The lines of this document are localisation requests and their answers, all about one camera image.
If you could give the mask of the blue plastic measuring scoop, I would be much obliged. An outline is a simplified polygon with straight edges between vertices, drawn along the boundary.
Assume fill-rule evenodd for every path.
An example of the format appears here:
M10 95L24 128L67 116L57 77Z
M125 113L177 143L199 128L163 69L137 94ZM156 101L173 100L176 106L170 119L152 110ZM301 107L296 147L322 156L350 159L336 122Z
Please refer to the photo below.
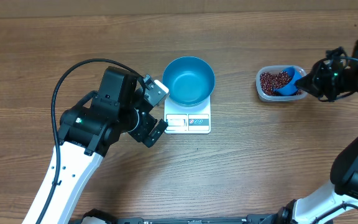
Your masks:
M294 67L285 68L275 78L273 91L282 96L294 95L298 91L295 82L300 78L301 74Z

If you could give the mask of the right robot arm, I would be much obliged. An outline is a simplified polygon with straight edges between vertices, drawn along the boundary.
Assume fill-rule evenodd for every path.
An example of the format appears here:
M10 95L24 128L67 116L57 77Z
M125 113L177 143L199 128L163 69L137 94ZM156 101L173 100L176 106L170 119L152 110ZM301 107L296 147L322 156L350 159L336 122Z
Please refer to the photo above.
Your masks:
M334 102L358 93L358 40L351 56L338 47L326 51L295 86L320 102ZM332 223L344 212L358 211L358 137L334 160L329 182L305 198L291 201L273 223Z

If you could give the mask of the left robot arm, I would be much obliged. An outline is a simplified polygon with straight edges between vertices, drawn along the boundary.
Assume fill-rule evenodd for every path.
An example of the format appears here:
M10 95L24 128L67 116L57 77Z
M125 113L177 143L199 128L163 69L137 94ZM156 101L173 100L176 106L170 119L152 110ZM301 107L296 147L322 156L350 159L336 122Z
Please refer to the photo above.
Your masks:
M150 111L168 95L150 76L108 67L98 91L62 114L58 146L24 223L68 223L85 185L122 133L147 147L157 142L168 124Z

